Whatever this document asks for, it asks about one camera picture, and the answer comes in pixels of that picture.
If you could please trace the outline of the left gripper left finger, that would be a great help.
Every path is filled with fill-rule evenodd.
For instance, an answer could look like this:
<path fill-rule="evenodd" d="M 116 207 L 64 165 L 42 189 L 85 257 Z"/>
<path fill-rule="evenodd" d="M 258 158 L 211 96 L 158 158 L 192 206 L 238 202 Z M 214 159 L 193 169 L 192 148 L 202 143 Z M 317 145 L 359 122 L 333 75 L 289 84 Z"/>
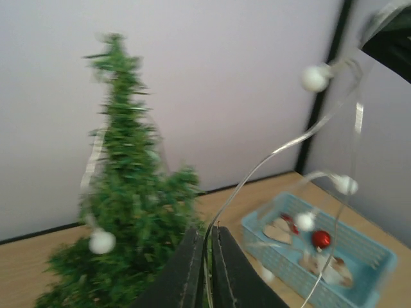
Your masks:
<path fill-rule="evenodd" d="M 203 306 L 204 238 L 195 228 L 184 235 L 160 275 L 132 302 L 135 308 L 196 308 Z"/>

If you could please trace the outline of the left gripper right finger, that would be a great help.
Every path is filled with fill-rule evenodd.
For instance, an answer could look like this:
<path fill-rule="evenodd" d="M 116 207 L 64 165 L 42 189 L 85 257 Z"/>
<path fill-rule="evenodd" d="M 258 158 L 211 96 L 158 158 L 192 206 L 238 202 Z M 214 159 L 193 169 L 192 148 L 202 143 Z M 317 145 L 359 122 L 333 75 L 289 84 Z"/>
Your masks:
<path fill-rule="evenodd" d="M 288 308 L 256 273 L 227 227 L 213 227 L 211 244 L 216 308 Z"/>

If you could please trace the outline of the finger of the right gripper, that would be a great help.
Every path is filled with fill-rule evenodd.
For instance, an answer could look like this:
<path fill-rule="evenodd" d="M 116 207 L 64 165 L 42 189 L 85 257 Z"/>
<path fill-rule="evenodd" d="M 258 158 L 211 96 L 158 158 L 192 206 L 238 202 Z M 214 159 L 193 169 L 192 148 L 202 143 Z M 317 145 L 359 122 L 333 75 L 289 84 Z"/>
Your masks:
<path fill-rule="evenodd" d="M 370 14 L 360 50 L 410 82 L 410 7 L 386 6 Z"/>

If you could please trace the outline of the fairy light string white beads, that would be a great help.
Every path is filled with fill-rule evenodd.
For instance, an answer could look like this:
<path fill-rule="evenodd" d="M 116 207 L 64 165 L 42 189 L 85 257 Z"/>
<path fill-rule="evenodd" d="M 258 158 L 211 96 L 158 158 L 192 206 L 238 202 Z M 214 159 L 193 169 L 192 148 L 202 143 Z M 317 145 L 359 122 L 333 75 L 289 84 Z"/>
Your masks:
<path fill-rule="evenodd" d="M 352 93 L 359 93 L 359 86 L 361 79 L 363 77 L 363 72 L 360 65 L 354 61 L 352 58 L 341 58 L 338 60 L 334 60 L 328 64 L 320 64 L 317 66 L 310 66 L 307 67 L 301 75 L 301 83 L 304 89 L 316 92 L 315 104 L 314 107 L 319 107 L 319 98 L 324 94 L 320 94 L 319 90 L 320 87 L 318 85 L 314 85 L 315 80 L 319 80 L 322 78 L 324 81 L 322 90 L 325 90 L 328 86 L 328 82 L 332 80 L 344 66 L 350 68 L 351 73 L 354 77 L 353 84 L 349 87 L 347 92 L 348 95 Z M 225 209 L 231 204 L 234 197 L 239 193 L 242 187 L 249 181 L 250 177 L 266 162 L 270 159 L 274 158 L 276 155 L 288 150 L 296 145 L 300 145 L 300 152 L 297 159 L 297 163 L 295 168 L 298 170 L 302 170 L 305 166 L 306 160 L 308 159 L 308 153 L 311 149 L 311 144 L 313 142 L 314 136 L 331 120 L 331 118 L 337 114 L 339 108 L 341 108 L 345 104 L 346 99 L 339 101 L 331 111 L 329 111 L 323 118 L 319 117 L 319 111 L 313 110 L 310 118 L 309 123 L 311 126 L 299 137 L 285 143 L 284 145 L 280 146 L 276 150 L 272 151 L 269 155 L 263 158 L 257 165 L 255 165 L 249 173 L 240 181 L 240 183 L 235 187 L 234 192 L 229 196 L 226 202 L 220 207 L 218 212 L 214 215 L 211 222 L 208 225 L 208 228 L 205 233 L 205 242 L 204 247 L 202 248 L 202 265 L 203 269 L 205 270 L 205 288 L 207 293 L 207 300 L 209 302 L 210 307 L 214 307 L 214 300 L 212 299 L 212 291 L 211 291 L 211 278 L 209 276 L 208 270 L 208 242 L 209 236 L 211 234 L 211 229 L 216 225 L 218 218 L 221 214 L 225 211 Z M 97 163 L 100 159 L 101 153 L 103 151 L 103 144 L 105 133 L 107 131 L 107 125 L 103 125 L 95 131 L 94 134 L 94 141 L 92 144 L 92 151 L 91 155 L 87 161 L 87 165 L 85 168 L 85 172 L 83 174 L 80 188 L 81 190 L 85 191 L 89 188 L 91 179 L 94 176 L 94 172 L 97 166 Z M 115 245 L 116 245 L 116 237 L 104 230 L 102 227 L 99 226 L 96 216 L 94 215 L 90 202 L 87 201 L 85 204 L 85 222 L 92 228 L 92 232 L 89 239 L 89 249 L 92 253 L 97 255 L 102 255 L 105 253 L 111 252 Z"/>

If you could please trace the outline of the small green christmas tree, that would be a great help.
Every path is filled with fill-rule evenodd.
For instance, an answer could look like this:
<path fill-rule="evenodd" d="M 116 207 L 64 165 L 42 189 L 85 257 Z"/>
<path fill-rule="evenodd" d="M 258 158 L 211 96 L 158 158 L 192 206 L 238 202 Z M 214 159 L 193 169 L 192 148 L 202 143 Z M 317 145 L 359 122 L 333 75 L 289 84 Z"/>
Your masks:
<path fill-rule="evenodd" d="M 128 54 L 120 34 L 104 35 L 103 43 L 104 50 L 90 57 L 108 90 L 105 124 L 94 133 L 101 157 L 80 201 L 80 221 L 91 234 L 51 254 L 49 270 L 58 281 L 36 307 L 130 307 L 186 230 L 202 225 L 195 170 L 170 171 L 161 157 L 160 134 L 143 101 L 141 59 Z"/>

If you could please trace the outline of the light blue plastic basket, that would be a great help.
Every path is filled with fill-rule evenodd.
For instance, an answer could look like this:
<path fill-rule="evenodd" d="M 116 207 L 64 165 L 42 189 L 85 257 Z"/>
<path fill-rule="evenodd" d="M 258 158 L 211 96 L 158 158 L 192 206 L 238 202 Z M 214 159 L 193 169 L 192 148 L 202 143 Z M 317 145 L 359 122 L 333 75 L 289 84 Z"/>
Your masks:
<path fill-rule="evenodd" d="M 293 236 L 290 246 L 264 234 L 264 226 L 281 214 L 294 217 L 312 208 L 284 192 L 268 203 L 265 214 L 251 212 L 241 221 L 246 251 L 314 307 L 375 307 L 380 286 L 396 267 L 393 251 L 322 211 L 315 228 L 336 240 L 336 248 L 318 252 L 310 232 Z"/>

